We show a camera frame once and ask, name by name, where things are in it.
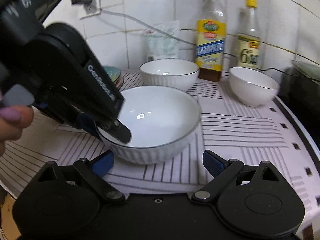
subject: hand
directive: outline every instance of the hand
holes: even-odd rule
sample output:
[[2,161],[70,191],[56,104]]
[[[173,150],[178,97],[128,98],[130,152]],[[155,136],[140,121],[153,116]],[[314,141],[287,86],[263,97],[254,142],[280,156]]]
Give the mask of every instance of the hand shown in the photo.
[[0,109],[0,156],[4,153],[6,140],[18,140],[22,129],[33,119],[33,109],[27,106],[11,106]]

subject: wall outlet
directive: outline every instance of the wall outlet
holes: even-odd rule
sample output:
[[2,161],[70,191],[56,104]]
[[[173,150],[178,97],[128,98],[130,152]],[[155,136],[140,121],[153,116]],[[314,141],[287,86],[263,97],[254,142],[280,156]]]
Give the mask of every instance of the wall outlet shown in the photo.
[[100,14],[100,10],[99,10],[99,8],[101,7],[100,4],[101,4],[100,0],[92,0],[92,3],[89,5],[79,6],[79,9],[78,9],[79,19]]

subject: white tiled wall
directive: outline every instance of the white tiled wall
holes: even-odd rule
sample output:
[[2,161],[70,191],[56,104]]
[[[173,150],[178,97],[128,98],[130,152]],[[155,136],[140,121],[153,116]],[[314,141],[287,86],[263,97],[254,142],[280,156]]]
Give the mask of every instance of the white tiled wall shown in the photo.
[[[291,60],[320,64],[320,0],[257,0],[262,29],[260,62],[262,68],[291,67]],[[147,24],[180,20],[180,38],[195,42],[196,22],[203,0],[100,0],[104,9],[125,13]],[[236,64],[237,30],[245,0],[221,0],[226,9],[227,38],[224,69]],[[45,21],[73,25],[87,39],[89,46],[103,65],[122,69],[138,69],[145,62],[144,27],[129,19],[100,14],[78,18],[78,6],[63,0]],[[192,45],[180,42],[179,57],[194,60]],[[281,73],[268,71],[281,81]]]

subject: white ceramic bowl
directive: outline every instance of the white ceramic bowl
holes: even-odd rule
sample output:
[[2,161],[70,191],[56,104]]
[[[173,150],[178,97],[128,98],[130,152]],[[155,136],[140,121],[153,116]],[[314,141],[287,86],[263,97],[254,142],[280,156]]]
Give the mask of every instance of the white ceramic bowl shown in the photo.
[[159,163],[181,153],[195,136],[201,107],[187,93],[163,86],[142,86],[121,92],[118,116],[131,130],[123,144],[98,128],[102,141],[121,158],[134,163]]
[[184,59],[168,58],[147,62],[140,66],[145,85],[158,85],[189,90],[199,75],[196,63]]
[[233,67],[229,73],[232,91],[247,106],[264,105],[278,93],[279,84],[262,72],[246,67]]

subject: cooking oil bottle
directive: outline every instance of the cooking oil bottle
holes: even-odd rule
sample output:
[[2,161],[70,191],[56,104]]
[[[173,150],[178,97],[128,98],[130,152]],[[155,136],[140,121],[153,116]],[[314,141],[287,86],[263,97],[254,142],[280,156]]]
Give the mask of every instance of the cooking oil bottle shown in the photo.
[[256,0],[246,0],[246,15],[238,35],[238,66],[256,68],[259,63],[261,31]]
[[196,63],[199,78],[218,82],[221,78],[226,24],[219,0],[204,0],[202,17],[198,21]]

